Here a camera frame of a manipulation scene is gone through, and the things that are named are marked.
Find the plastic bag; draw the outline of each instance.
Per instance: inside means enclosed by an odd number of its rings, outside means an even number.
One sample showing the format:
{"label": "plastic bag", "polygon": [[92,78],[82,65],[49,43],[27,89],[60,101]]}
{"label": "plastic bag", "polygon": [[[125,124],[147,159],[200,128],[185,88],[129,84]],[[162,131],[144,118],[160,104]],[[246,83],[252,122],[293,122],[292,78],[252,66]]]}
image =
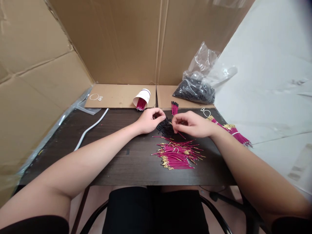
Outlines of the plastic bag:
{"label": "plastic bag", "polygon": [[222,64],[222,67],[215,68],[218,57],[219,53],[208,49],[203,42],[188,70],[183,73],[182,82],[173,96],[198,103],[213,104],[215,101],[213,87],[237,73],[237,68],[234,66],[226,69]]}

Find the leg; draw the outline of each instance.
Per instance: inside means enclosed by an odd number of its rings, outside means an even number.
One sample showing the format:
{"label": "leg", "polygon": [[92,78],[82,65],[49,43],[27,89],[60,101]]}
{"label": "leg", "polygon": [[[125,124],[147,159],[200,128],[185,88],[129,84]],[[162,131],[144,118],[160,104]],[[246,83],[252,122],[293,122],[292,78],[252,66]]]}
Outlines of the leg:
{"label": "leg", "polygon": [[109,196],[103,233],[150,233],[153,224],[153,205],[146,188],[113,188]]}
{"label": "leg", "polygon": [[159,233],[209,233],[198,186],[163,186],[155,208]]}

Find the pink cable bundle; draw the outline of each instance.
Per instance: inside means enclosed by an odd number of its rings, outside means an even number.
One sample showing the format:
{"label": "pink cable bundle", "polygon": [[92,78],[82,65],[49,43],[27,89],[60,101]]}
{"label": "pink cable bundle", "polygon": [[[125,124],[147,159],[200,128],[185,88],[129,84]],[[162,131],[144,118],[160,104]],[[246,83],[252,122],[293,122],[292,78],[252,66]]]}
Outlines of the pink cable bundle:
{"label": "pink cable bundle", "polygon": [[224,127],[227,129],[227,131],[235,137],[236,140],[238,140],[241,144],[244,146],[250,146],[253,147],[250,140],[248,140],[246,137],[244,137],[235,127],[234,124],[226,124]]}
{"label": "pink cable bundle", "polygon": [[246,137],[244,137],[235,127],[234,124],[226,124],[224,126],[222,126],[221,124],[219,124],[218,121],[215,120],[215,118],[210,115],[207,118],[209,121],[219,125],[220,127],[222,127],[223,129],[227,130],[236,140],[238,140],[241,144],[245,145],[245,146],[250,146],[252,147],[252,144],[250,142],[250,140],[248,140]]}
{"label": "pink cable bundle", "polygon": [[204,157],[199,154],[196,150],[201,150],[192,145],[192,141],[186,141],[181,143],[176,143],[172,141],[171,138],[162,137],[161,138],[169,141],[168,144],[160,143],[157,144],[161,148],[158,150],[159,152],[152,154],[157,155],[159,158],[162,158],[163,167],[172,169],[194,169],[194,167],[190,166],[189,161],[192,161],[194,164],[195,160],[202,160],[201,157]]}
{"label": "pink cable bundle", "polygon": [[213,123],[215,123],[215,124],[219,125],[219,126],[220,126],[220,127],[222,127],[223,129],[225,129],[225,130],[227,130],[227,131],[228,131],[228,129],[227,129],[227,128],[225,128],[224,126],[222,126],[221,124],[219,124],[219,122],[218,122],[218,121],[216,121],[216,120],[215,120],[215,118],[214,118],[212,115],[210,115],[207,119],[208,119],[209,121],[211,121],[211,122],[213,122]]}
{"label": "pink cable bundle", "polygon": [[179,104],[177,104],[176,102],[172,101],[171,102],[171,114],[172,115],[176,115],[178,113],[178,109],[179,109]]}
{"label": "pink cable bundle", "polygon": [[145,109],[145,105],[146,101],[143,98],[139,98],[139,100],[137,101],[136,108],[137,110],[142,111]]}

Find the black shorts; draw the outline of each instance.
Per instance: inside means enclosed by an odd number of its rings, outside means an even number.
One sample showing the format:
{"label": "black shorts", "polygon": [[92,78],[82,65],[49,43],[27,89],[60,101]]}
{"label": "black shorts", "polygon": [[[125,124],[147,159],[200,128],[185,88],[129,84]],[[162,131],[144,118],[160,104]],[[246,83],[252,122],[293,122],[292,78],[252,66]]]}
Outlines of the black shorts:
{"label": "black shorts", "polygon": [[197,190],[159,193],[128,187],[110,193],[104,234],[209,233]]}

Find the overturned paper cup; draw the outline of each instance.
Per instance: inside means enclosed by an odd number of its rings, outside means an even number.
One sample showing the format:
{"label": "overturned paper cup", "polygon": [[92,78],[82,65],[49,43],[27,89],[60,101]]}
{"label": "overturned paper cup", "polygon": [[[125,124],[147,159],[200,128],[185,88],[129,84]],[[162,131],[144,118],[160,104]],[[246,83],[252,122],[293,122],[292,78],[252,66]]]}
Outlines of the overturned paper cup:
{"label": "overturned paper cup", "polygon": [[133,104],[135,106],[137,106],[137,102],[139,101],[139,98],[142,98],[146,101],[145,107],[147,108],[148,104],[149,104],[149,98],[150,98],[150,91],[148,89],[142,89],[138,95],[135,96],[135,98],[133,99]]}

